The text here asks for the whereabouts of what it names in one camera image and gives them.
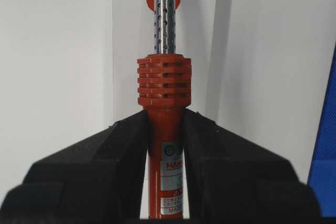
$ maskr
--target white wall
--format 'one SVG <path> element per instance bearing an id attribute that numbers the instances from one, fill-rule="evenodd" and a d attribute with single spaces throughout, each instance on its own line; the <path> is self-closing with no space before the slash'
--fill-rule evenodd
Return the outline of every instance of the white wall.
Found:
<path id="1" fill-rule="evenodd" d="M 139 111 L 137 58 L 152 53 L 145 0 L 113 0 L 113 115 Z M 288 158 L 306 182 L 336 41 L 335 0 L 182 0 L 178 53 L 192 105 Z"/>
<path id="2" fill-rule="evenodd" d="M 0 204 L 30 165 L 112 123 L 111 0 L 0 0 Z"/>
<path id="3" fill-rule="evenodd" d="M 145 0 L 113 7 L 116 121 L 141 110 L 136 59 L 152 53 L 153 15 Z M 336 2 L 182 0 L 176 13 L 190 109 L 288 158 L 305 182 Z M 110 34 L 111 0 L 0 0 L 0 201 L 34 161 L 111 124 Z"/>

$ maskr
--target blue object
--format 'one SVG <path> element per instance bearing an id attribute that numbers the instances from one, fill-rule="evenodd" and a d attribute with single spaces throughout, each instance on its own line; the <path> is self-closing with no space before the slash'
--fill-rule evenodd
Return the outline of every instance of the blue object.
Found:
<path id="1" fill-rule="evenodd" d="M 336 49 L 331 65 L 308 184 L 324 217 L 336 217 Z"/>

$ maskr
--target perforated metal shaft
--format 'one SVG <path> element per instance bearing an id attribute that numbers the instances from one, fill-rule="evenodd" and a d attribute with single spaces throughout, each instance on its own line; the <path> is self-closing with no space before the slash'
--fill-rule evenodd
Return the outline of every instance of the perforated metal shaft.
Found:
<path id="1" fill-rule="evenodd" d="M 175 53 L 175 0 L 154 0 L 154 51 Z"/>

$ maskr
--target label sticker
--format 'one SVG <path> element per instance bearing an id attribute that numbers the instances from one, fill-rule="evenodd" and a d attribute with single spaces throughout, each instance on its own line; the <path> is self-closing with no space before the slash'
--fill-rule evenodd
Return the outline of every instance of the label sticker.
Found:
<path id="1" fill-rule="evenodd" d="M 161 177 L 161 191 L 171 191 L 183 186 L 182 173 L 175 176 Z"/>
<path id="2" fill-rule="evenodd" d="M 163 160 L 161 161 L 161 176 L 174 176 L 181 174 L 182 166 L 182 158 L 176 160 Z"/>
<path id="3" fill-rule="evenodd" d="M 183 195 L 178 195 L 171 198 L 161 198 L 161 214 L 174 215 L 182 212 Z"/>

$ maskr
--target blue panel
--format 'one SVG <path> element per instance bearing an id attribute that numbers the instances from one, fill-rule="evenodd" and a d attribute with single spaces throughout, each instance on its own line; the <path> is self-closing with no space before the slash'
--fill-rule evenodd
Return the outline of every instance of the blue panel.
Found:
<path id="1" fill-rule="evenodd" d="M 324 217 L 336 217 L 336 49 L 310 167 L 313 188 Z"/>

